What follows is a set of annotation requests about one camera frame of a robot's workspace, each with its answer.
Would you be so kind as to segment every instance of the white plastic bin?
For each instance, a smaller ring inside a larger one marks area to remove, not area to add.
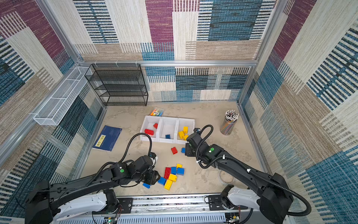
[[[178,118],[161,117],[161,123],[159,128],[159,141],[175,143],[175,136],[178,129]],[[165,135],[169,134],[170,139],[165,138]]]
[[[183,131],[184,127],[187,126],[188,127],[188,133],[187,135],[191,135],[194,133],[194,128],[195,128],[195,120],[194,119],[187,119],[187,118],[179,118],[178,119],[178,131],[176,133],[176,143],[178,144],[185,144],[187,143],[187,141],[185,141],[184,139],[180,139],[178,132]]]
[[[154,131],[154,135],[150,135],[150,137],[152,138],[152,142],[158,142],[158,130],[153,126],[155,123],[159,124],[159,120],[160,117],[158,116],[145,116],[143,124],[142,124],[142,128],[140,129],[140,132],[144,133],[145,129],[149,129],[149,130],[153,130]],[[141,135],[140,136],[140,140],[142,141],[149,141],[148,137]]]

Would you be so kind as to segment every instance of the white wire mesh basket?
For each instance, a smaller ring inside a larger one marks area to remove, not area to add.
[[[39,125],[57,126],[86,84],[85,74],[92,75],[92,71],[88,67],[76,67],[41,107],[34,120]]]

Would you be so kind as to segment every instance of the black wire shelf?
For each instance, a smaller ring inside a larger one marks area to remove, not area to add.
[[[138,64],[92,64],[86,76],[105,106],[146,106],[148,91]]]

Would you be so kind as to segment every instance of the blue notebook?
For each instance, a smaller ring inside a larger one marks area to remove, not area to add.
[[[121,128],[104,126],[93,148],[111,152],[121,131]]]

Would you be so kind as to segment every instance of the patterned carpet wall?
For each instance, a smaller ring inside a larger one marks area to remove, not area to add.
[[[149,102],[237,100],[250,67],[142,67]]]
[[[23,218],[15,197],[24,205],[38,182],[72,179],[101,112],[102,104],[86,84],[58,126],[35,125],[0,168],[1,216]]]
[[[34,0],[0,0],[0,145],[72,65]]]
[[[276,0],[48,0],[86,60],[252,60]]]
[[[242,103],[270,172],[312,205],[296,223],[358,220],[357,19],[356,0],[289,0]]]

